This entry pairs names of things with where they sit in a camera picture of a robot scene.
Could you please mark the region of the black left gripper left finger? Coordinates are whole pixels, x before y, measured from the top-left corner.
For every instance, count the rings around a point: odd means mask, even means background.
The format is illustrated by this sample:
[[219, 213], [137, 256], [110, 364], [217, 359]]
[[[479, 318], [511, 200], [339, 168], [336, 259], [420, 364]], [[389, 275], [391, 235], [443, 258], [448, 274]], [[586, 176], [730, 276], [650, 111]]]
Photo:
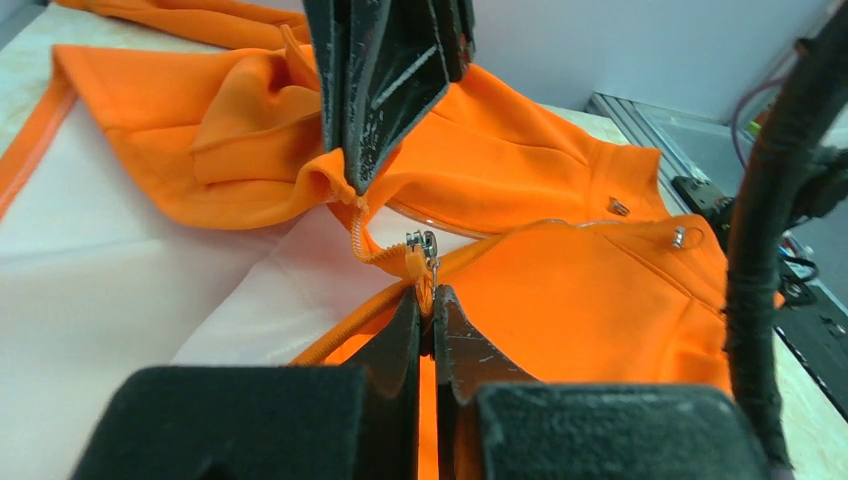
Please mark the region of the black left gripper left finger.
[[115, 392], [77, 479], [413, 479], [421, 315], [337, 366], [151, 367]]

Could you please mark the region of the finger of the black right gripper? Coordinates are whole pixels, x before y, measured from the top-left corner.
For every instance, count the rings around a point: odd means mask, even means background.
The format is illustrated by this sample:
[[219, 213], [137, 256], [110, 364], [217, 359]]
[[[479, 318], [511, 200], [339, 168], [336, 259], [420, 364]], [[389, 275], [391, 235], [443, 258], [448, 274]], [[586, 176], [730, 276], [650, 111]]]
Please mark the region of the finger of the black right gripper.
[[303, 6], [321, 88], [324, 149], [326, 152], [342, 149], [345, 180], [360, 193], [361, 188], [354, 178], [353, 157], [346, 142], [351, 2], [305, 0]]
[[345, 177], [362, 196], [475, 54], [466, 0], [355, 1], [344, 99]]

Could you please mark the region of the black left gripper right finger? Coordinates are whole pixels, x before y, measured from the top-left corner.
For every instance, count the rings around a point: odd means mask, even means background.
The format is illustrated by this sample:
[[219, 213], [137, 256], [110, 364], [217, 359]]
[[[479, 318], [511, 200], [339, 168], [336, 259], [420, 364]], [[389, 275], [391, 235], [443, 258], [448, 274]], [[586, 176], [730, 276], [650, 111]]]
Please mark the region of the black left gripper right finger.
[[724, 393], [694, 384], [543, 383], [467, 318], [433, 305], [442, 479], [768, 479]]

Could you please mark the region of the orange fleece jacket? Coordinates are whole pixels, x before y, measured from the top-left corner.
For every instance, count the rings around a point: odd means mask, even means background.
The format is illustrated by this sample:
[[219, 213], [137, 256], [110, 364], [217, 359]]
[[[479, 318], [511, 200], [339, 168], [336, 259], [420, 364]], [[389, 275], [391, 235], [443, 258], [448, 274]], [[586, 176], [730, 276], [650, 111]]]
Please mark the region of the orange fleece jacket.
[[309, 319], [261, 362], [140, 369], [87, 414], [76, 393], [153, 332], [190, 280], [110, 309], [81, 269], [1, 264], [5, 479], [767, 479], [739, 347], [737, 263], [671, 216], [656, 151], [607, 143], [471, 62], [467, 1], [76, 1], [215, 54], [51, 50], [1, 159], [10, 226], [84, 104], [176, 225], [230, 246], [320, 209]]

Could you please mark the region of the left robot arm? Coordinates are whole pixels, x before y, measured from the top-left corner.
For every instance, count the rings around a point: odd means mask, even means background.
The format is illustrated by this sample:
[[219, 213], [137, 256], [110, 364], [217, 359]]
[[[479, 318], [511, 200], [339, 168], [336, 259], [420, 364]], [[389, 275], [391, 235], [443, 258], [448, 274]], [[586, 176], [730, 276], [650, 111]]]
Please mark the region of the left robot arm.
[[781, 92], [733, 207], [723, 349], [732, 395], [701, 386], [551, 383], [462, 310], [450, 278], [478, 276], [489, 320], [541, 323], [558, 357], [587, 321], [553, 312], [581, 265], [559, 240], [567, 185], [537, 145], [487, 150], [431, 123], [485, 90], [468, 1], [308, 1], [322, 142], [337, 161], [355, 252], [398, 274], [286, 367], [156, 367], [117, 391], [77, 479], [411, 478], [420, 364], [436, 368], [443, 479], [788, 479], [771, 331], [783, 232], [822, 212], [847, 154], [820, 145], [846, 103], [840, 7]]

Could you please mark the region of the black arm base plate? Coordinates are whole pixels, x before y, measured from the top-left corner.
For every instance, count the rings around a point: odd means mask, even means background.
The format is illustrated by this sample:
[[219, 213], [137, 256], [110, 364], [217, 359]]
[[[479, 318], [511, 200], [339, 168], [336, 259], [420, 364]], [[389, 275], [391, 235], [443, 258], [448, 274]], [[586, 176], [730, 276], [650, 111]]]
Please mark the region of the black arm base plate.
[[[671, 185], [693, 213], [707, 220], [726, 251], [734, 199], [708, 180], [677, 176]], [[846, 416], [847, 316], [821, 287], [811, 284], [808, 274], [796, 273], [794, 266], [813, 269], [815, 263], [783, 257], [779, 292], [784, 303], [775, 320], [776, 332], [836, 410]]]

